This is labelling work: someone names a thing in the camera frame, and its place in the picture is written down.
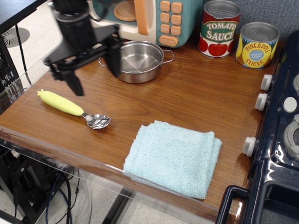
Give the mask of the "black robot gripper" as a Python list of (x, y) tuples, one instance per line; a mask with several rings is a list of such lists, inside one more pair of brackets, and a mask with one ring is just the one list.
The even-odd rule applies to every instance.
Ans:
[(100, 56), (115, 77), (120, 75), (119, 25), (92, 27), (88, 1), (52, 0), (50, 4), (63, 39), (44, 63), (53, 77), (63, 78), (77, 96), (83, 96), (83, 88), (74, 70)]

